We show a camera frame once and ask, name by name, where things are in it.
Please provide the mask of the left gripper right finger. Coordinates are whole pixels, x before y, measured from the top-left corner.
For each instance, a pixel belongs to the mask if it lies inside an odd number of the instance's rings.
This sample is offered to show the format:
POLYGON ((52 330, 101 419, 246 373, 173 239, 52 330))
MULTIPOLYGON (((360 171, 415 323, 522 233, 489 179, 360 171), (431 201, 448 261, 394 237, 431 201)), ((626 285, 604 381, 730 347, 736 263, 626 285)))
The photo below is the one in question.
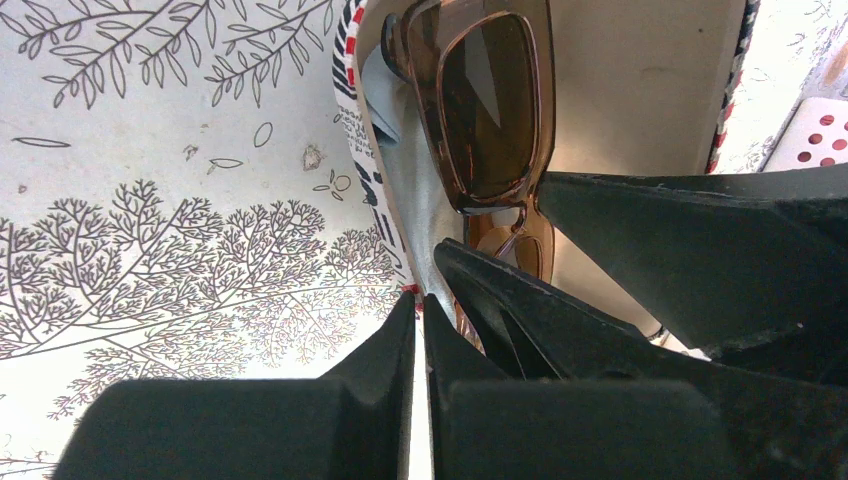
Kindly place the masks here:
POLYGON ((423 302, 439 479, 732 479, 717 412, 681 382, 517 380, 423 302))

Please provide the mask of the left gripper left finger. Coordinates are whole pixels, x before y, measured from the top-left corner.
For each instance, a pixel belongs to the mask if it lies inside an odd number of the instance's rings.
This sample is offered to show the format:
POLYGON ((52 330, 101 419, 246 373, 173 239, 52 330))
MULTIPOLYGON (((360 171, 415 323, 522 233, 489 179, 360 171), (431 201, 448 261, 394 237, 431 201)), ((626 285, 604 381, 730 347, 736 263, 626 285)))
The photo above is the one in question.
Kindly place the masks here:
POLYGON ((396 479, 415 298, 322 376, 133 380, 86 410, 58 479, 396 479))

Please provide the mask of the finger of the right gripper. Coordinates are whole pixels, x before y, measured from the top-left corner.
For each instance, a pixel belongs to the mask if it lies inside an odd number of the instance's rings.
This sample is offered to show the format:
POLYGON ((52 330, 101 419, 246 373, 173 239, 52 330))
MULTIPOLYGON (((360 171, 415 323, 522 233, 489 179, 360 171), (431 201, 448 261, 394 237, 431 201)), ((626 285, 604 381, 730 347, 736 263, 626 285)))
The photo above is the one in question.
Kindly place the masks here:
POLYGON ((434 249, 438 270, 472 318, 516 327, 558 376, 618 372, 682 381, 718 411, 746 479, 844 479, 847 390, 765 375, 676 353, 516 268, 452 239, 434 249))
POLYGON ((700 176, 550 172, 541 212, 685 347, 847 381, 847 168, 700 176))

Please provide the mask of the flag pattern glasses case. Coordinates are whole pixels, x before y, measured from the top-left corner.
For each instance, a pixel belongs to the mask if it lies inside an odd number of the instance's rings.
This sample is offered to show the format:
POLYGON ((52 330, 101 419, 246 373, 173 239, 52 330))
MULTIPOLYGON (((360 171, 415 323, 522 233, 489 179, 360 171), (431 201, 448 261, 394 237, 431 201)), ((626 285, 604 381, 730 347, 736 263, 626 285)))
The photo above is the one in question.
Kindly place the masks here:
MULTIPOLYGON (((346 1, 332 59, 354 165, 400 287, 426 295, 368 113, 362 69, 403 1, 346 1)), ((745 1, 555 1, 551 168, 623 175, 705 171, 745 1)))

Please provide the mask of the small light blue cloth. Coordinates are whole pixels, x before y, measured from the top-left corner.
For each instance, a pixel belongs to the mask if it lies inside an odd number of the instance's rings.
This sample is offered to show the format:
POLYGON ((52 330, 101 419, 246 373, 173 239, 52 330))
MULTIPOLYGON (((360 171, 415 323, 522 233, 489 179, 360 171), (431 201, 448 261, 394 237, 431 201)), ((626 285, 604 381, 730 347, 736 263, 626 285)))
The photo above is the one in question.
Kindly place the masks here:
POLYGON ((448 202, 433 164, 412 86, 388 67, 379 48, 362 69, 366 106, 389 186, 410 242, 420 288, 435 295, 451 322, 456 321, 454 296, 434 261, 442 240, 463 238, 463 220, 448 202))

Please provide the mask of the brown sunglasses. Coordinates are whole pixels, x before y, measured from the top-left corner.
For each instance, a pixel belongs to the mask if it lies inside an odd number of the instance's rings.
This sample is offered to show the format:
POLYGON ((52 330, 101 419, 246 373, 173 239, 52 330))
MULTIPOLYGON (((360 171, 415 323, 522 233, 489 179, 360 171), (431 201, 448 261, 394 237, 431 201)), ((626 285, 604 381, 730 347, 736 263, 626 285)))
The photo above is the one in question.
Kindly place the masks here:
POLYGON ((536 205, 555 133, 549 3, 418 1, 385 18, 380 47, 415 91, 466 244, 549 281, 554 232, 536 205))

